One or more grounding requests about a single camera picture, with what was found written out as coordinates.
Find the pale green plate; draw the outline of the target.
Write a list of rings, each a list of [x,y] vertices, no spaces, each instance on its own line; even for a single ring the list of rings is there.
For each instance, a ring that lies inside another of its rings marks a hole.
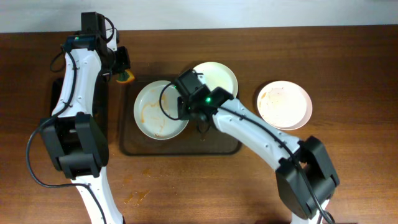
[[[178,116],[177,98],[180,96],[170,81],[159,80],[146,85],[134,103],[134,119],[138,128],[156,140],[172,139],[187,126]]]

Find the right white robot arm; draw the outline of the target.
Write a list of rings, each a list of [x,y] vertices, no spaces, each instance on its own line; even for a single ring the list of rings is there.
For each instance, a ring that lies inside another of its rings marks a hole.
[[[325,207],[340,180],[319,139],[310,136],[303,141],[273,128],[220,87],[176,89],[180,114],[210,120],[218,131],[243,143],[274,170],[279,197],[292,212],[293,223],[335,222]]]

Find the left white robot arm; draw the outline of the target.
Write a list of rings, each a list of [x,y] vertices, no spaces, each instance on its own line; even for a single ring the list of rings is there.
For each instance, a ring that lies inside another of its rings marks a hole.
[[[116,34],[72,35],[62,50],[65,76],[60,96],[49,118],[40,122],[40,133],[54,168],[76,187],[92,223],[124,223],[108,183],[109,148],[106,78],[129,69],[124,47]]]

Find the cream white plate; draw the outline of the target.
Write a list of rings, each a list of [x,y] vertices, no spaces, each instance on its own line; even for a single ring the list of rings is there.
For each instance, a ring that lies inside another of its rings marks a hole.
[[[204,62],[195,66],[193,70],[198,74],[200,82],[205,84],[210,91],[221,87],[234,97],[237,97],[237,78],[226,65],[218,62]]]

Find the pinkish white plate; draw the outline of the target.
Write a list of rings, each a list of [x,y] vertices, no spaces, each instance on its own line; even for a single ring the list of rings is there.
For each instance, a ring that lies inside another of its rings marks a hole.
[[[293,82],[270,82],[260,89],[255,100],[260,117],[281,130],[301,128],[309,122],[313,112],[309,94]]]

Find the orange green sponge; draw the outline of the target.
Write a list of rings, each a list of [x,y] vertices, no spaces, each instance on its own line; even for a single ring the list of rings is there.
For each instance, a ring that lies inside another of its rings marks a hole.
[[[118,74],[118,78],[116,79],[116,81],[119,84],[128,84],[132,83],[135,79],[136,79],[135,76],[132,74],[130,70],[125,70]]]

